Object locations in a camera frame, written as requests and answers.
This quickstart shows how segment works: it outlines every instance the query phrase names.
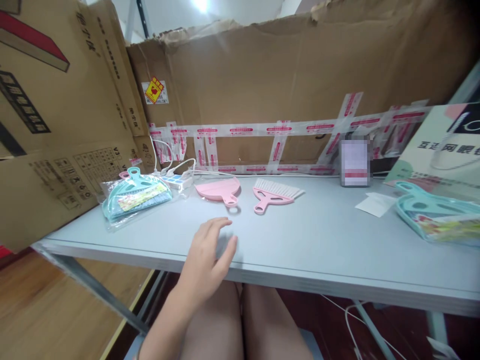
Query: phone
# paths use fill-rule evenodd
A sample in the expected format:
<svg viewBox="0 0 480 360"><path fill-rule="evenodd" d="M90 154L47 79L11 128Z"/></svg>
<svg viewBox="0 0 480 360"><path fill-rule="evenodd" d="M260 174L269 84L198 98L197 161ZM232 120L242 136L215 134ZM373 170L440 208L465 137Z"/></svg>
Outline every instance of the phone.
<svg viewBox="0 0 480 360"><path fill-rule="evenodd" d="M372 183L371 141L368 136L353 136L340 141L340 184L343 187L368 187Z"/></svg>

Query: pink dustpan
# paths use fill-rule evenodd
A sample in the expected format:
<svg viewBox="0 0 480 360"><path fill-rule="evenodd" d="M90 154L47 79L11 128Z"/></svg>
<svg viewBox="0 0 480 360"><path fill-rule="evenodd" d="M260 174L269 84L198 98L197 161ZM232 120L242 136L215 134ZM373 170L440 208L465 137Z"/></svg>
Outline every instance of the pink dustpan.
<svg viewBox="0 0 480 360"><path fill-rule="evenodd" d="M195 185L197 193L209 200L223 200L227 208L237 206L238 199L234 196L240 189L240 181L234 177L207 184Z"/></svg>

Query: white desk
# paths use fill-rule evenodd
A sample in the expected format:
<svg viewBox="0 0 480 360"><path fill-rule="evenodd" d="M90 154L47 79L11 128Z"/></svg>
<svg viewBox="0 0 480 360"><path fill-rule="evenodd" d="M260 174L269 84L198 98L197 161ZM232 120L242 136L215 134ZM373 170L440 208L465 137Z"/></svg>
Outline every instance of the white desk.
<svg viewBox="0 0 480 360"><path fill-rule="evenodd" d="M480 315L479 250L423 241L395 207L381 218L354 208L367 192L394 194L396 190L381 180L368 188L344 188L337 178L277 178L306 193L293 204L270 205L262 216L253 211L258 202L252 191L255 181L240 179L237 214L229 214L222 202L205 201L191 191L187 200L150 209L115 232L107 230L96 207L33 247L50 257L180 272L199 225L230 216L233 224L219 240L221 251L229 235L238 236L229 280Z"/></svg>

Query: white paper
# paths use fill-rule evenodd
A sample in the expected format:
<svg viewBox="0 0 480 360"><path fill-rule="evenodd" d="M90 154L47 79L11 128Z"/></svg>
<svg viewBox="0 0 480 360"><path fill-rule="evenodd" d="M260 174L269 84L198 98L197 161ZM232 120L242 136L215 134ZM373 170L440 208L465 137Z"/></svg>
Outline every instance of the white paper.
<svg viewBox="0 0 480 360"><path fill-rule="evenodd" d="M377 218L381 218L397 202L395 197L378 192L368 192L366 195L368 197L355 206L355 208L372 214Z"/></svg>

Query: packing tape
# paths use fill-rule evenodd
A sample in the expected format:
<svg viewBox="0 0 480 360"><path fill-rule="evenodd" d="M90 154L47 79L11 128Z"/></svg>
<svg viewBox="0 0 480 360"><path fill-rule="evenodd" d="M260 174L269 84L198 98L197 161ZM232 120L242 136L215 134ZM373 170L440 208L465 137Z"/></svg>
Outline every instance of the packing tape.
<svg viewBox="0 0 480 360"><path fill-rule="evenodd" d="M199 170L208 170L207 156L205 153L205 138L195 136L193 139L193 145L195 147L196 168Z"/></svg>
<svg viewBox="0 0 480 360"><path fill-rule="evenodd" d="M351 97L351 94L349 94L348 96L350 96L349 99L351 101L344 100L344 103L346 103L346 105L345 109L341 109L341 114L354 114L356 111L355 107L357 107L360 102L359 95L356 95L356 97L354 95L353 98ZM392 134L394 126L421 123L428 115L431 108L431 106L423 106L411 109L410 107L399 108L398 106L393 106L386 112L371 115L353 117L349 116L344 118L315 121L279 121L277 123L240 123L177 126L176 123L173 121L169 122L168 126L164 127L155 127L153 124L150 124L149 130L150 134L154 139L162 140L171 144L174 160L183 160L185 158L185 152L187 148L186 138L193 137L197 166L200 166L198 169L202 170L207 170L207 166L209 166L210 169L219 166L216 142L216 138L218 137L228 138L273 136L274 143L276 140L276 143L278 144L279 139L283 138L283 140L286 141L288 136L334 134L330 137L327 146L322 152L327 154L328 156L320 156L316 165L292 165L294 168L298 168L300 166L301 169L306 169L306 167L308 166L321 169L307 169L309 174L315 174L315 171L328 173L329 171L331 171L329 159L335 152L342 134L364 134L376 132L377 136L373 139L374 159L380 159L380 151L383 149L390 135ZM166 161L170 161L170 154L168 153L167 147L159 143L155 143L154 145L161 162L164 163ZM278 163L280 162L284 147L285 142L283 142L283 146L282 143L280 143L278 151L276 152L277 156L272 156L272 154L275 154L275 151L270 152L271 160L277 163L270 163L268 165L272 166L269 169L273 169L272 171L274 171L275 174L281 174L283 173L283 171L286 171L285 168L280 168L280 170L278 170L278 168L275 168L275 166L278 165Z"/></svg>
<svg viewBox="0 0 480 360"><path fill-rule="evenodd" d="M431 109L431 106L425 106L423 108L416 109L416 111L423 111L425 114L428 113ZM411 113L411 110L401 110L397 115L403 115ZM369 117L372 115L363 115L356 116L353 118L361 119L364 117ZM342 119L328 119L328 120L315 120L315 121L291 121L288 126L278 126L277 123L251 123L251 124L217 124L217 125L182 125L172 128L167 127L154 127L150 131L160 131L163 133L171 131L180 131L183 137L204 137L208 138L209 134L204 133L205 128L215 128L217 131L215 133L216 138L230 138L230 137L268 137L268 136L306 136L306 135L322 135L322 134L332 134L335 131L333 129L339 121ZM402 124L408 122L408 118L396 119L396 124Z"/></svg>
<svg viewBox="0 0 480 360"><path fill-rule="evenodd" d="M223 165L218 171L228 174L252 174L252 175L279 175L279 174L312 174L333 175L335 169L331 166L318 166L315 164L266 164L266 165Z"/></svg>
<svg viewBox="0 0 480 360"><path fill-rule="evenodd" d="M410 106L402 106L401 108L409 110L422 108L425 107L428 102L428 99L414 101L411 103ZM407 146L407 140L410 139L410 137L412 136L412 132L414 131L415 123L417 122L415 121L415 117L421 117L423 115L423 113L412 112L410 113L410 116L407 117L407 123L400 124L394 127L392 138L393 141L391 142L390 148L385 152L386 158L395 158L399 157L402 154L405 147Z"/></svg>
<svg viewBox="0 0 480 360"><path fill-rule="evenodd" d="M208 164L211 171L219 170L219 155L217 153L217 140L215 136L210 133L207 138L205 138L206 144L206 153L208 155Z"/></svg>
<svg viewBox="0 0 480 360"><path fill-rule="evenodd" d="M383 114L383 124L384 127L382 131L380 131L377 136L373 139L372 144L372 152L373 152L373 159L382 159L382 149L384 148L385 144L392 135L392 131L394 129L394 125L392 124L394 121L394 116L399 112L402 107L399 105L390 106L390 109Z"/></svg>
<svg viewBox="0 0 480 360"><path fill-rule="evenodd" d="M150 136L154 140L160 140L163 142L167 142L168 139L164 138L162 135L166 135L167 131L166 128L160 129L159 127L155 127L154 123L148 124L148 130L150 131ZM171 154L167 146L159 142L153 142L153 150L155 151L156 155L160 159L160 163L166 163L170 161Z"/></svg>
<svg viewBox="0 0 480 360"><path fill-rule="evenodd" d="M282 129L282 131L289 131L291 129L290 121L277 121L277 127ZM269 165L278 165L280 164L280 159L284 152L285 143L287 142L287 137L284 135L275 135L273 139L273 144L271 146L270 158L268 160Z"/></svg>
<svg viewBox="0 0 480 360"><path fill-rule="evenodd" d="M363 92L352 92L345 95L343 103L341 104L340 111L338 113L337 123L333 129L334 136L331 136L326 144L325 148L318 157L317 164L329 164L332 156L338 147L340 136L344 133L345 119L355 118L355 113L359 107L360 100L362 99Z"/></svg>
<svg viewBox="0 0 480 360"><path fill-rule="evenodd" d="M168 142L173 151L173 160L183 161L185 159L185 152L187 151L185 130L177 127L176 121L167 122L166 127L170 129L169 141L166 142Z"/></svg>

